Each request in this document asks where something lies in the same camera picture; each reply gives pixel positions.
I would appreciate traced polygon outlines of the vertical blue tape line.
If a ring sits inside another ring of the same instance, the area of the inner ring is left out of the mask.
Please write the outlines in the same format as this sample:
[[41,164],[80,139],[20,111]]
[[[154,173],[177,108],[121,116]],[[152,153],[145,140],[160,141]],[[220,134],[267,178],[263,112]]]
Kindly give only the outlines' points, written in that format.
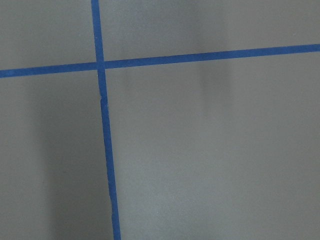
[[108,192],[111,203],[111,223],[113,238],[115,240],[121,240],[121,229],[118,209],[118,198],[116,188],[116,176],[114,169],[114,158],[113,158],[113,146],[111,138],[110,128],[110,116],[109,116],[109,103],[107,93],[107,77],[104,59],[103,49],[103,38],[102,38],[102,26],[100,16],[100,6],[98,0],[92,0],[91,13],[94,33],[94,47],[95,47],[95,58],[96,58],[96,70],[98,77],[98,87],[100,93],[100,109],[102,117],[102,130],[103,130],[103,141],[105,148],[105,159],[106,159],[106,174],[108,181]]

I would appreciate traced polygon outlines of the horizontal blue tape line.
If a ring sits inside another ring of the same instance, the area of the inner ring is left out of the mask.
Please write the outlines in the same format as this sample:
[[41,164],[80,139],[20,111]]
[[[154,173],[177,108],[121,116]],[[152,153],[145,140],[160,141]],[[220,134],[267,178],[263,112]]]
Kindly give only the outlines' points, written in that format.
[[[319,44],[306,44],[306,45],[228,50],[228,51],[206,52],[206,53],[195,53],[195,54],[182,54],[182,55],[171,55],[171,56],[107,60],[102,64],[102,66],[104,67],[104,69],[118,69],[118,68],[204,62],[204,61],[238,59],[238,58],[303,54],[303,53],[313,53],[313,52],[319,52],[319,51],[320,51]],[[16,69],[3,69],[0,71],[0,77],[12,78],[12,77],[24,77],[24,76],[37,76],[37,75],[48,75],[48,74],[57,74],[57,73],[94,71],[96,69],[97,69],[96,62],[85,62],[85,63],[16,68]]]

